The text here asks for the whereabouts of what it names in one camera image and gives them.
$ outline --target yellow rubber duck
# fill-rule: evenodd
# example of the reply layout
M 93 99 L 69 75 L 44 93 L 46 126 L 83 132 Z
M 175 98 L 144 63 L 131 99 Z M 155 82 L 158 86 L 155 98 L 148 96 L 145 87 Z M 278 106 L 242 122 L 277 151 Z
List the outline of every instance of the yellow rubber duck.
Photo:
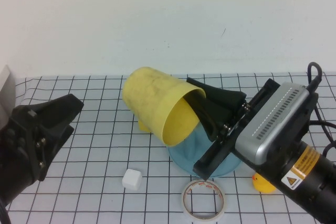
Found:
M 254 188 L 261 193 L 269 194 L 276 190 L 274 185 L 272 185 L 258 173 L 252 176 L 252 182 Z

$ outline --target yellow warning sticker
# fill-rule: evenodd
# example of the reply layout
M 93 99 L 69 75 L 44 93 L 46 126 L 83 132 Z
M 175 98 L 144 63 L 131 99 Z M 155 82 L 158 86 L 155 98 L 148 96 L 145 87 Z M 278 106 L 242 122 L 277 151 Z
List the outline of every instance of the yellow warning sticker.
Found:
M 290 177 L 287 177 L 287 179 L 288 179 L 288 183 L 289 183 L 290 185 L 293 185 L 294 182 L 297 180 L 296 178 L 290 178 Z
M 299 178 L 304 179 L 314 168 L 319 157 L 320 154 L 308 145 L 290 170 Z
M 281 181 L 290 189 L 296 189 L 314 168 L 320 154 L 307 146 L 293 167 L 285 174 Z

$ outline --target light blue plate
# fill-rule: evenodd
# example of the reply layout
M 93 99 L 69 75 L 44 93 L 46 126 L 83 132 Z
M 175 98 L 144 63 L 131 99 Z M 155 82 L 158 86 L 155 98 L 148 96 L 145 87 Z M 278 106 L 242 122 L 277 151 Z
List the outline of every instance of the light blue plate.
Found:
M 168 147 L 170 158 L 183 170 L 198 177 L 193 172 L 193 166 L 209 149 L 212 142 L 208 139 L 203 126 L 199 123 L 195 130 L 180 144 Z M 221 177 L 232 172 L 241 160 L 230 153 L 226 159 L 212 173 L 211 178 Z

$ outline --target yellow plastic cup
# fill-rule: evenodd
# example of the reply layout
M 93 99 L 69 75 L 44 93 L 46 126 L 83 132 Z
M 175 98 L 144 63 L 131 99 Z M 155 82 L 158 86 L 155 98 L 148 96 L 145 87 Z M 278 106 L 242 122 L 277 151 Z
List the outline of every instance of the yellow plastic cup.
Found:
M 141 130 L 152 132 L 164 144 L 174 146 L 195 129 L 199 119 L 184 96 L 203 89 L 150 67 L 133 72 L 127 79 L 122 100 L 139 119 Z

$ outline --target grid mat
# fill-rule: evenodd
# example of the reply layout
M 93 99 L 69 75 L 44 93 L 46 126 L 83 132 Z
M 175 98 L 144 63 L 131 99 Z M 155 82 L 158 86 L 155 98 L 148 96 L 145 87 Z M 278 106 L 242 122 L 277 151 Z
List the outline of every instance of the grid mat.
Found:
M 187 75 L 178 75 L 185 79 Z M 268 78 L 307 84 L 306 73 L 191 74 L 191 78 L 251 98 Z M 35 182 L 7 206 L 13 224 L 180 224 L 187 222 L 181 192 L 192 179 L 169 158 L 152 134 L 139 131 L 137 118 L 121 100 L 127 76 L 41 77 L 17 80 L 17 104 L 35 104 L 73 93 L 84 101 L 72 122 L 75 131 L 59 151 L 44 182 Z M 336 122 L 336 73 L 324 73 L 318 88 L 319 109 Z M 331 130 L 333 138 L 336 131 Z M 319 126 L 310 127 L 303 140 L 319 152 L 328 140 Z M 336 161 L 332 149 L 328 158 Z M 141 187 L 124 189 L 127 168 L 140 170 Z M 226 213 L 218 222 L 230 224 L 318 223 L 280 191 L 264 195 L 254 190 L 253 170 L 241 164 L 234 172 L 215 178 L 225 193 Z M 192 210 L 215 212 L 214 195 L 192 197 Z

